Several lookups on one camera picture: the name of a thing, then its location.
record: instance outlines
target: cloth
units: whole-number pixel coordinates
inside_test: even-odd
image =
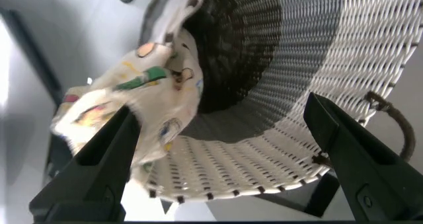
[[[152,161],[167,154],[172,140],[196,115],[202,90],[196,43],[182,29],[173,48],[144,44],[91,86],[70,88],[51,129],[75,155],[126,104],[141,124],[132,166],[148,174]]]

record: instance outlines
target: basket handle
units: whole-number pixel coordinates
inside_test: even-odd
[[[375,109],[377,111],[386,112],[398,123],[401,131],[403,131],[404,134],[404,146],[400,152],[399,157],[404,159],[405,162],[409,162],[412,154],[414,153],[414,148],[416,147],[416,135],[414,134],[414,129],[412,128],[410,122],[404,117],[400,110],[396,109],[392,103],[386,101],[377,93],[369,91],[364,96],[364,99],[371,104],[376,102],[377,104]],[[330,160],[322,155],[313,157],[313,162],[320,165],[325,165],[329,168],[333,168]]]

